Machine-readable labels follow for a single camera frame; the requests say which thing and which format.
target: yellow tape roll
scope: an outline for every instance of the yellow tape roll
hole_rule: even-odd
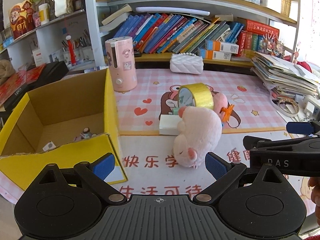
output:
[[[213,110],[213,98],[203,83],[181,86],[178,91],[178,107],[199,106]]]

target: hand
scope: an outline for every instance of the hand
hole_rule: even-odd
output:
[[[320,177],[310,178],[308,186],[314,187],[311,193],[311,200],[317,205],[315,215],[317,217],[318,225],[320,225]]]

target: desk mat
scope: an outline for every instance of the desk mat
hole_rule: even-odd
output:
[[[169,69],[137,69],[138,85],[115,92],[120,135],[158,135],[160,114],[178,107],[181,85],[204,83],[212,95],[224,93],[234,112],[223,133],[285,130],[286,122],[269,101],[269,92],[255,76],[203,71],[201,75],[173,73]]]
[[[249,151],[246,151],[242,140],[247,133],[222,134],[214,153],[227,162],[241,161],[250,166]],[[251,136],[271,140],[290,139],[286,131],[255,132]],[[215,179],[202,163],[197,169],[184,168],[172,156],[175,136],[121,136],[123,165],[128,174],[127,182],[112,186],[122,194],[145,195],[178,195],[189,194],[192,198],[205,189]],[[285,176],[306,205],[308,215],[315,211],[311,201],[311,190],[308,177]]]

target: shelf light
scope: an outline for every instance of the shelf light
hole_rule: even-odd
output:
[[[195,10],[195,9],[186,9],[186,8],[177,8],[177,7],[136,7],[138,13],[149,13],[149,12],[167,12],[167,13],[184,13],[184,14],[196,14],[202,16],[209,16],[210,12]]]

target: screw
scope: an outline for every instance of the screw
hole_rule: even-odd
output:
[[[212,198],[210,195],[208,194],[199,194],[198,196],[196,196],[196,199],[201,201],[201,202],[208,202],[210,201]]]
[[[112,202],[119,202],[122,201],[124,199],[124,196],[122,196],[121,194],[112,194],[109,196],[109,200]]]

